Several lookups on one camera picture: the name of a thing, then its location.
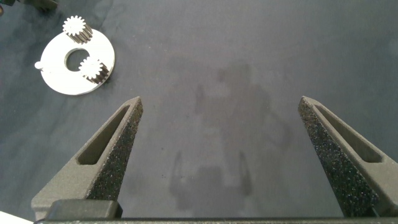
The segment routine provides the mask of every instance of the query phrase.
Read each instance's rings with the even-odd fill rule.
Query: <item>table surface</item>
[[[335,0],[4,6],[0,210],[33,220],[32,197],[141,96],[124,217],[342,216],[297,106],[322,102],[397,161],[397,11]],[[109,38],[116,64],[109,83],[67,96],[34,63],[75,15]]]

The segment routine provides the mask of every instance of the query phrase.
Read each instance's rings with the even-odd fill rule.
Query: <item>planetary gear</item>
[[[87,43],[93,37],[91,27],[78,16],[68,18],[64,22],[63,31],[78,44]]]
[[[98,59],[89,56],[80,65],[79,69],[83,78],[92,83],[102,83],[108,77],[108,68]]]

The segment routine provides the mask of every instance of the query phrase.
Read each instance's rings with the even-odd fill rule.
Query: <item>dark object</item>
[[[52,180],[32,199],[36,219],[54,201],[118,199],[142,114],[139,97],[125,102]]]
[[[141,101],[135,98],[123,104],[35,196],[36,217],[45,218],[37,223],[398,223],[397,163],[319,102],[303,97],[298,111],[345,217],[369,218],[115,219],[121,215],[115,201],[142,114]]]
[[[398,164],[321,103],[298,111],[344,215],[398,216]]]
[[[57,8],[58,3],[53,0],[18,0],[19,2],[23,4],[28,4],[31,6],[34,6],[37,10],[40,12],[47,12],[50,10],[54,10]],[[14,5],[15,0],[0,0],[0,4],[5,4],[8,6]],[[3,14],[3,9],[0,6],[0,16]]]

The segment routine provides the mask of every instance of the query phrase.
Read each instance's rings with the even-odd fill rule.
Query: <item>gear teeth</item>
[[[81,16],[67,18],[63,25],[63,31],[78,44],[87,43],[93,37],[93,30]]]
[[[106,65],[100,62],[98,59],[87,57],[82,63],[80,63],[80,71],[82,72],[83,78],[88,81],[99,84],[106,80],[108,77],[109,70]]]

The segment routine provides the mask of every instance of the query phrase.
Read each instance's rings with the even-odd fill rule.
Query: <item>spur gear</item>
[[[83,77],[92,83],[102,83],[109,76],[106,65],[93,57],[87,57],[80,65],[79,69]]]
[[[78,44],[87,43],[93,37],[91,27],[84,19],[78,16],[68,18],[64,22],[63,31]]]

